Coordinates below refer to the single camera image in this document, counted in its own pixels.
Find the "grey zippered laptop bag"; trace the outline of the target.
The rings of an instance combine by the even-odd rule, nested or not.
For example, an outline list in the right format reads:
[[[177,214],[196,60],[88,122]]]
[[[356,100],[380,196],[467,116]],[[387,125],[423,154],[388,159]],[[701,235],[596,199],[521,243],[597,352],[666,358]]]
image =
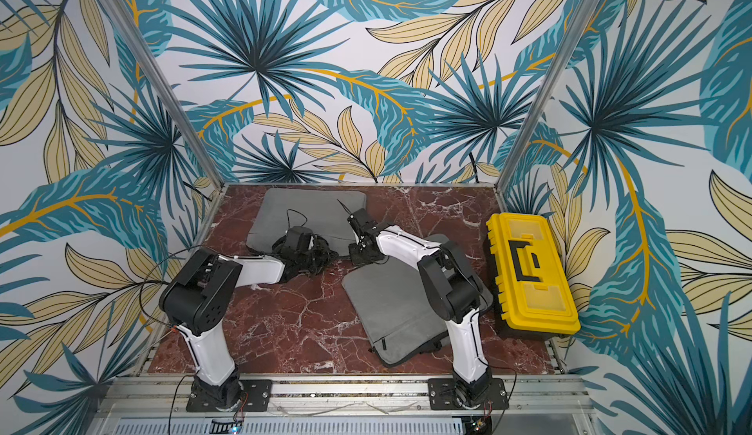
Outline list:
[[[327,241],[339,256],[349,254],[356,235],[348,223],[349,212],[366,207],[366,194],[356,190],[273,188],[266,192],[246,244],[270,253],[272,245],[290,227],[303,225]]]

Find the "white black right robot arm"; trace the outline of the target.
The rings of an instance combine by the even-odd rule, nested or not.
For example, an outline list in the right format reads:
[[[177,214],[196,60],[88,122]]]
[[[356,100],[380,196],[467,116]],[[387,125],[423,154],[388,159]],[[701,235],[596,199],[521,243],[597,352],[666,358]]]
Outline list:
[[[483,281],[459,246],[434,242],[405,232],[391,223],[378,223],[365,209],[348,212],[356,235],[349,246],[357,264],[386,257],[418,270],[432,310],[446,322],[454,353],[454,394],[465,407],[474,407],[491,388],[493,372],[484,355],[479,317],[490,305]]]

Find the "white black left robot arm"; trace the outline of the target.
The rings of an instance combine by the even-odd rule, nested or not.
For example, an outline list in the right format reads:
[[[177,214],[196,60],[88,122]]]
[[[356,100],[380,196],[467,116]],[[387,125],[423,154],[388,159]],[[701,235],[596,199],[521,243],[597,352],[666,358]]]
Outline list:
[[[159,307],[186,341],[197,374],[210,389],[224,389],[237,378],[222,323],[236,289],[280,284],[300,274],[321,274],[339,258],[321,236],[294,227],[269,254],[225,255],[199,246],[160,297]]]

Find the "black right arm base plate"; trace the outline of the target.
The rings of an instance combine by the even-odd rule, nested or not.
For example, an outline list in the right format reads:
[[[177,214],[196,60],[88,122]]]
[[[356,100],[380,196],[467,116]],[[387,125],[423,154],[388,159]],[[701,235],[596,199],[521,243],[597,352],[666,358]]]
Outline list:
[[[497,411],[509,408],[508,392],[498,378],[470,385],[454,378],[431,378],[427,385],[432,411]]]

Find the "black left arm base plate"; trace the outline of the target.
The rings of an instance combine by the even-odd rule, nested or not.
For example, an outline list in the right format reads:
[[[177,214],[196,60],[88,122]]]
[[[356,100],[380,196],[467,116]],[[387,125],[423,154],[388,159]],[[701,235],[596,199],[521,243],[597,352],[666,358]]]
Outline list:
[[[211,386],[199,378],[191,385],[188,413],[265,413],[272,381],[269,379],[229,379]]]

